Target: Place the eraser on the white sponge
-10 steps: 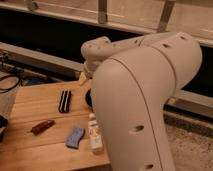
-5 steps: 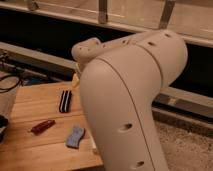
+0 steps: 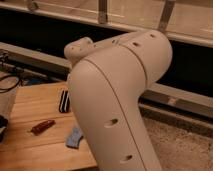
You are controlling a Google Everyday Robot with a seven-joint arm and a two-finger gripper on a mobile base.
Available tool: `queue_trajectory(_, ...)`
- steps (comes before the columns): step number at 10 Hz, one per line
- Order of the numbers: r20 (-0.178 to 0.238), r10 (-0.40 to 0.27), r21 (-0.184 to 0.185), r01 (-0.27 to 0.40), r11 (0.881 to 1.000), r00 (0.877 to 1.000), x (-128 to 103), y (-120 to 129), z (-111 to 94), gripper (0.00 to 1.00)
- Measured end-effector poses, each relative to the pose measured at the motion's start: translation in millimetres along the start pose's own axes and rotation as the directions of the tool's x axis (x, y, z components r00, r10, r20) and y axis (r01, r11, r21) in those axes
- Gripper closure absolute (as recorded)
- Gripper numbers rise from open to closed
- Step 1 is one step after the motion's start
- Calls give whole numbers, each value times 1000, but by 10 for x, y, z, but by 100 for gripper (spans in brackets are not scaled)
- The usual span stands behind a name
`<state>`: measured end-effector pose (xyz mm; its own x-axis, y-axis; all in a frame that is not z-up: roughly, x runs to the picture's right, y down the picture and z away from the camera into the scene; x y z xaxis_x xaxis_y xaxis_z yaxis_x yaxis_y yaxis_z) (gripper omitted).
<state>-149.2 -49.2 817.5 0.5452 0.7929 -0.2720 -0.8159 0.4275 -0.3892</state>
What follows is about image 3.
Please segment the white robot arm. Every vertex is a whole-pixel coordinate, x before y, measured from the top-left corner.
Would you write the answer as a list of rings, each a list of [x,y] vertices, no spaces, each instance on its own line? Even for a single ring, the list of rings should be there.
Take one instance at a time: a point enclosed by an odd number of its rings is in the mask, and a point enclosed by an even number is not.
[[[138,100],[171,64],[168,38],[156,30],[85,37],[64,54],[71,107],[100,171],[162,171]]]

